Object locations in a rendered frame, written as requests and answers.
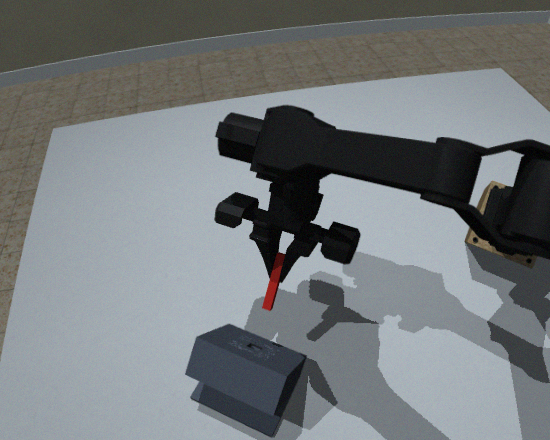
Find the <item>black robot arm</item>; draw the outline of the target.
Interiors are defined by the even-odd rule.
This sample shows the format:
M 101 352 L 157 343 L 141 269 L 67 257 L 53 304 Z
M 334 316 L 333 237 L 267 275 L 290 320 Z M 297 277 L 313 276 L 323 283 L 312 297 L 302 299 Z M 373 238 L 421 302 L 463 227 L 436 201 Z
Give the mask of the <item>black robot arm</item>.
M 291 105 L 267 108 L 264 123 L 229 113 L 215 137 L 219 155 L 250 163 L 256 178 L 285 185 L 336 174 L 421 194 L 455 210 L 498 252 L 550 259 L 550 145 L 526 139 L 486 148 L 449 137 L 434 143 L 340 130 Z M 469 204 L 482 156 L 509 150 L 524 155 L 514 185 L 490 190 L 484 217 Z

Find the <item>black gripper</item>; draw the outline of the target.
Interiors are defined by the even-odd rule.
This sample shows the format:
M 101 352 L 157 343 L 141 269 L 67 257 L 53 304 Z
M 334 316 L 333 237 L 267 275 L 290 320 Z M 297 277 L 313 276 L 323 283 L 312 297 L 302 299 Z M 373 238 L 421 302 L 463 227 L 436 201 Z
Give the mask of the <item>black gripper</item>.
M 326 259 L 350 264 L 358 247 L 359 230 L 334 221 L 329 229 L 310 223 L 319 181 L 285 185 L 272 182 L 268 211 L 258 208 L 258 198 L 235 192 L 217 205 L 215 222 L 231 228 L 239 226 L 242 218 L 253 222 L 249 238 L 256 242 L 269 278 L 279 252 L 282 231 L 294 234 L 286 250 L 280 283 L 299 257 L 309 257 L 318 242 L 322 243 L 320 251 Z

